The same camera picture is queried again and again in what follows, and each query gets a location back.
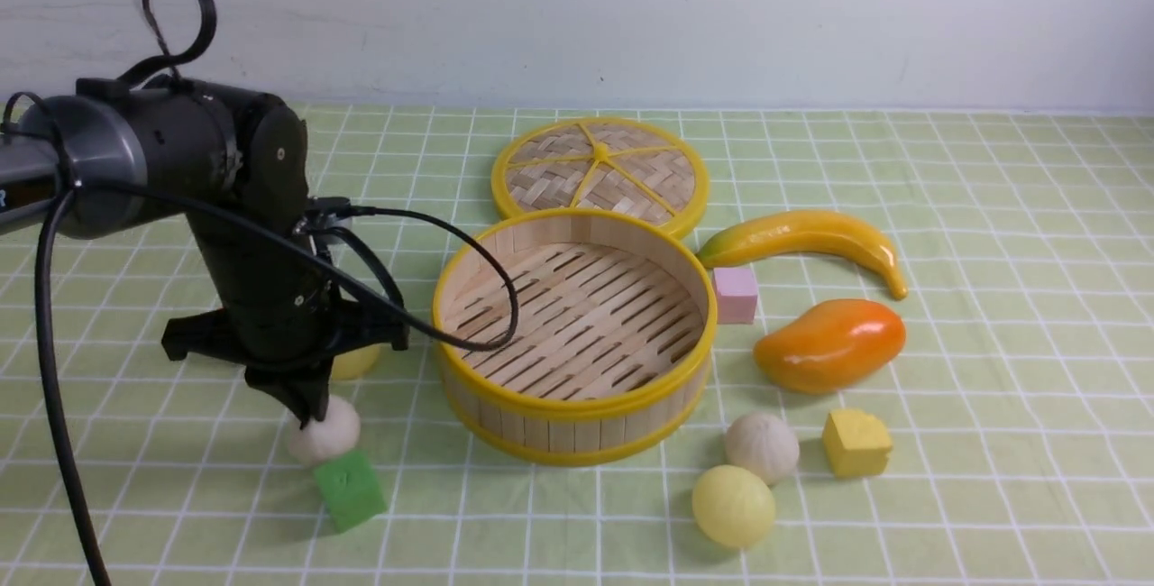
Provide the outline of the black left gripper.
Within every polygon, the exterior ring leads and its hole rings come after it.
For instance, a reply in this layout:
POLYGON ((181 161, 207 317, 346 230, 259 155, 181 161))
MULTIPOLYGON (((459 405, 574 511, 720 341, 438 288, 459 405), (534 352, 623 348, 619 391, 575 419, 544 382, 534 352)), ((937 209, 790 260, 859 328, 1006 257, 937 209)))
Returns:
POLYGON ((280 401, 299 429, 325 422, 334 356, 379 343, 407 350, 407 325, 372 315, 347 298, 306 298, 301 306, 230 305, 168 320, 162 332, 171 361, 198 353, 243 365, 243 381, 280 401))

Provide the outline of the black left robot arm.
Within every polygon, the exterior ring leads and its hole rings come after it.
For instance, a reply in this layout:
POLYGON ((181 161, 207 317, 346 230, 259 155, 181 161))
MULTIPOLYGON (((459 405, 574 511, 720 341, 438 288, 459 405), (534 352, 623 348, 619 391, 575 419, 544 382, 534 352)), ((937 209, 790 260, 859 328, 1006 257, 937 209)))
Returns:
POLYGON ((46 220, 82 185, 58 233, 95 240, 183 215, 220 307, 170 320, 162 348, 243 366, 243 380, 301 425, 321 421, 335 356, 387 344, 409 325, 343 298, 328 245, 368 248, 347 227, 347 198, 307 185, 307 128, 280 98, 168 74, 140 89, 82 78, 3 123, 3 235, 46 220))

